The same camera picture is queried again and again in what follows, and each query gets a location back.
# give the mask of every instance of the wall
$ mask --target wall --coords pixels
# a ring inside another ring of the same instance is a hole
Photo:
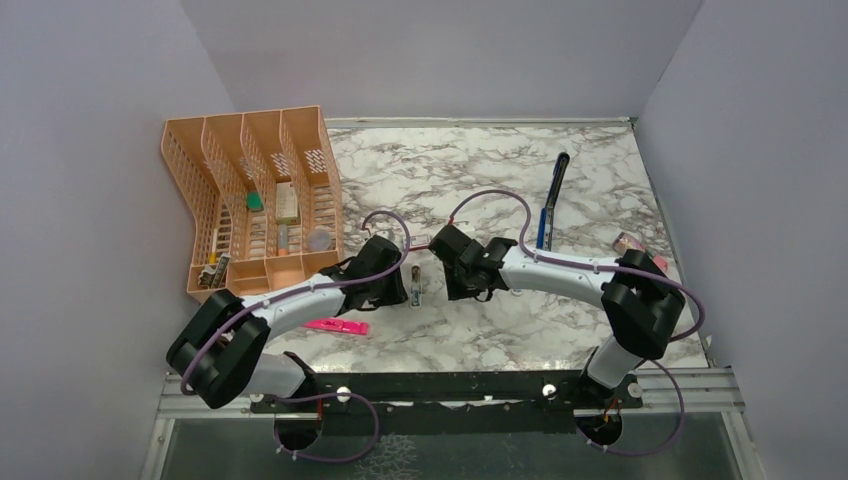
[[[0,5],[0,471],[137,478],[193,222],[163,120],[232,103],[176,0]]]
[[[642,111],[700,0],[182,0],[240,110]]]
[[[636,128],[770,478],[842,478],[848,3],[706,0]]]

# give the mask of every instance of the plastic basket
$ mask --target plastic basket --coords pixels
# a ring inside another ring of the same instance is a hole
[[[162,156],[194,215],[186,290],[204,301],[217,289],[198,276],[210,256],[230,255],[226,282],[236,295],[300,283],[343,257],[339,172],[320,107],[168,120]],[[300,218],[289,227],[289,255],[278,256],[276,185],[291,182]],[[263,211],[247,208],[256,191]],[[310,252],[306,235],[327,230],[330,250]]]

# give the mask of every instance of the white marble tabletop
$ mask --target white marble tabletop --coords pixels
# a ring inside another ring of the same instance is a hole
[[[505,188],[522,195],[533,212],[535,243],[543,205],[561,151],[571,163],[556,208],[553,251],[615,256],[610,244],[622,230],[645,239],[670,263],[673,255],[648,176],[628,127],[585,128],[364,128],[330,131],[345,201],[345,251],[366,240],[358,222],[370,211],[400,214],[413,235],[435,235],[450,211],[469,194]],[[485,245],[493,236],[518,237],[522,207],[492,196],[469,203],[457,217]],[[388,220],[378,229],[402,231]],[[448,302],[441,263],[429,252],[411,252],[402,266],[422,268],[424,306],[383,307],[344,318],[370,324],[367,336],[298,328],[270,343],[268,353],[293,351],[321,372],[434,372],[580,369],[610,335],[604,312],[550,294],[496,292],[487,303]],[[688,309],[677,331],[692,325]],[[705,367],[695,337],[669,345],[664,364]]]

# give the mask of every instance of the metal frame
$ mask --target metal frame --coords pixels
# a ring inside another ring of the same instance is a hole
[[[745,402],[730,368],[678,368],[671,369],[683,392],[687,413],[722,414],[733,454],[742,480],[765,480],[756,448],[748,434],[743,417]],[[644,369],[634,372],[642,387],[644,406],[622,410],[622,415],[661,415],[679,411],[677,394],[668,377],[660,370]],[[256,414],[250,411],[250,399],[239,397],[230,404],[211,410],[198,397],[187,397],[180,392],[179,375],[165,377],[162,397],[150,440],[150,448],[141,478],[153,480],[161,477],[174,426],[181,419],[317,419],[313,413]],[[600,410],[575,410],[576,416],[595,415]]]

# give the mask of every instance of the cable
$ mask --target cable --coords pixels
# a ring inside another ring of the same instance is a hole
[[[298,458],[305,458],[307,460],[312,460],[315,462],[323,462],[323,463],[350,463],[367,455],[374,447],[377,445],[377,441],[380,440],[380,416],[377,414],[377,409],[374,408],[374,404],[369,402],[367,398],[359,395],[357,393],[348,392],[348,393],[339,393],[339,392],[331,392],[331,393],[322,393],[321,395],[313,395],[311,397],[302,397],[302,398],[280,398],[276,397],[277,401],[280,403],[305,403],[312,402],[315,400],[323,400],[325,398],[332,397],[351,397],[359,400],[364,403],[368,410],[371,410],[371,416],[374,417],[374,435],[371,437],[371,440],[368,442],[368,445],[365,446],[359,453],[351,455],[349,457],[341,457],[341,458],[330,458],[330,457],[321,457],[318,455],[310,455],[308,453],[300,453],[299,450],[289,450],[288,448],[283,446],[283,443],[280,441],[279,432],[277,427],[274,427],[274,441],[277,442],[277,453],[286,452],[287,454],[292,456],[292,460],[297,460]]]
[[[577,432],[586,440],[586,444],[592,447],[595,447],[598,450],[603,451],[604,453],[611,453],[613,455],[618,455],[620,457],[647,457],[650,455],[656,455],[657,453],[662,453],[671,447],[674,442],[680,439],[680,435],[683,433],[683,425],[686,423],[686,407],[683,404],[683,391],[680,390],[680,385],[677,383],[677,379],[674,378],[674,375],[671,374],[669,369],[663,367],[658,362],[654,360],[649,360],[651,363],[657,366],[660,370],[663,371],[668,376],[668,379],[671,380],[671,384],[674,385],[674,391],[677,393],[677,401],[680,404],[680,419],[677,421],[677,427],[674,429],[674,432],[663,442],[662,445],[658,447],[654,447],[650,450],[642,450],[642,451],[630,451],[630,450],[619,450],[617,448],[610,448],[606,445],[598,445],[593,442],[583,433],[583,430],[577,429]]]
[[[394,272],[398,268],[400,268],[400,265],[404,262],[404,260],[406,260],[406,256],[409,254],[409,247],[410,247],[409,228],[407,228],[406,223],[404,223],[403,219],[400,218],[400,216],[398,216],[398,214],[396,214],[394,212],[390,212],[388,210],[375,210],[375,211],[369,213],[368,216],[366,216],[362,220],[362,226],[360,227],[360,230],[368,231],[368,229],[365,227],[365,225],[368,222],[368,220],[370,220],[375,215],[388,215],[388,216],[394,218],[395,220],[397,220],[398,223],[400,223],[400,226],[403,228],[403,233],[404,233],[404,235],[406,235],[406,243],[404,244],[403,254],[400,257],[400,260],[397,261],[397,263],[395,263],[394,265],[392,265],[391,267],[387,268],[386,270],[384,270],[380,273],[375,273],[374,275],[371,275],[370,277],[358,278],[358,279],[354,279],[354,280],[344,280],[344,281],[341,281],[341,282],[319,283],[319,284],[313,285],[313,286],[298,287],[298,288],[295,288],[293,290],[287,290],[287,291],[282,292],[282,293],[275,295],[273,297],[269,297],[267,299],[267,301],[270,302],[270,303],[279,302],[280,300],[285,300],[286,298],[293,297],[295,295],[300,295],[301,293],[309,292],[313,288],[314,288],[314,290],[322,290],[322,289],[327,289],[327,288],[340,288],[340,287],[347,287],[347,286],[350,286],[350,285],[358,285],[360,283],[373,282],[374,280],[379,280],[379,279],[391,274],[392,272]],[[218,339],[221,337],[221,335],[223,335],[233,325],[238,323],[238,321],[241,320],[242,317],[244,317],[245,315],[247,315],[248,313],[250,313],[254,310],[261,308],[265,303],[266,302],[256,302],[256,303],[254,303],[250,306],[243,308],[238,313],[233,315],[229,320],[227,320],[223,325],[221,325],[221,327],[218,328],[218,330],[216,330],[215,333],[212,334],[211,337],[209,337],[209,340],[207,340],[206,343],[204,343],[203,346],[200,348],[200,350],[197,351],[197,354],[191,360],[191,363],[189,363],[188,368],[186,368],[185,373],[183,373],[183,378],[180,381],[180,391],[183,393],[183,395],[195,395],[195,392],[193,390],[190,390],[189,387],[188,387],[189,379],[191,378],[192,374],[194,373],[194,369],[197,368],[197,365],[200,363],[200,360],[203,358],[204,355],[206,355],[209,352],[209,349],[212,348],[212,345],[214,345],[215,342],[218,341]]]
[[[448,223],[452,224],[453,221],[454,221],[454,217],[456,216],[457,212],[459,212],[459,210],[462,207],[464,207],[465,204],[467,204],[471,200],[473,200],[473,199],[475,199],[475,198],[477,198],[481,195],[488,195],[488,194],[494,194],[494,193],[499,194],[499,195],[506,195],[508,197],[512,197],[512,198],[518,200],[519,202],[521,202],[521,205],[524,207],[524,211],[526,212],[526,216],[524,218],[524,225],[521,227],[521,233],[519,233],[519,236],[518,236],[518,246],[519,246],[519,248],[521,248],[521,251],[524,252],[524,254],[527,255],[528,257],[534,258],[536,260],[539,260],[539,261],[542,261],[542,262],[545,262],[545,263],[551,263],[551,264],[554,264],[554,265],[561,265],[563,267],[569,267],[569,268],[578,268],[578,269],[581,269],[581,270],[595,271],[597,269],[597,271],[599,271],[599,272],[620,272],[620,273],[627,273],[627,274],[630,274],[630,275],[637,275],[637,276],[640,276],[640,277],[647,278],[649,280],[653,280],[655,282],[663,283],[665,285],[668,285],[670,287],[673,287],[673,288],[676,288],[676,289],[682,291],[689,298],[691,298],[692,301],[695,303],[695,305],[698,307],[698,320],[695,322],[695,325],[692,326],[692,328],[686,330],[683,333],[680,333],[680,334],[677,334],[677,335],[674,335],[673,337],[671,337],[671,339],[669,340],[670,342],[676,342],[678,340],[681,340],[683,338],[688,337],[689,335],[692,335],[693,333],[697,332],[701,328],[701,326],[704,324],[704,320],[706,319],[706,310],[704,308],[704,304],[701,302],[701,299],[698,298],[698,296],[695,295],[695,293],[692,292],[689,288],[681,285],[680,283],[675,282],[674,280],[672,280],[668,277],[664,277],[662,275],[654,275],[653,273],[644,272],[642,270],[638,270],[638,269],[635,269],[635,268],[619,267],[617,265],[591,265],[591,264],[588,264],[588,263],[572,262],[572,261],[569,261],[569,260],[562,260],[562,259],[559,259],[559,258],[546,257],[544,255],[540,255],[538,253],[538,251],[536,253],[531,251],[529,248],[527,248],[527,245],[524,242],[525,234],[527,233],[527,229],[530,227],[530,215],[531,215],[530,214],[530,205],[528,205],[527,201],[524,200],[523,198],[521,198],[520,195],[512,193],[508,190],[490,189],[490,190],[483,190],[481,192],[477,192],[477,193],[470,195],[465,200],[459,202],[459,205],[457,205],[456,208],[453,209],[453,211],[450,213],[450,219],[449,219]]]

